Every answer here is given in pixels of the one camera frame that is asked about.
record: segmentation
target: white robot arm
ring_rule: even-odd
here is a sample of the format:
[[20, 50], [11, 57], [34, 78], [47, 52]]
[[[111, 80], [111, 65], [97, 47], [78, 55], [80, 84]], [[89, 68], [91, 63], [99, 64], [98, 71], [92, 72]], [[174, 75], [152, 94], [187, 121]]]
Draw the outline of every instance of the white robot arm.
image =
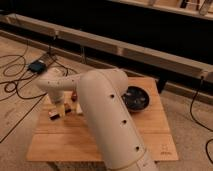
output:
[[121, 95], [128, 88], [128, 77], [119, 69], [92, 70], [85, 74], [61, 77], [52, 69], [38, 86], [52, 103], [63, 101], [62, 90], [77, 89], [87, 124], [108, 170], [156, 171]]

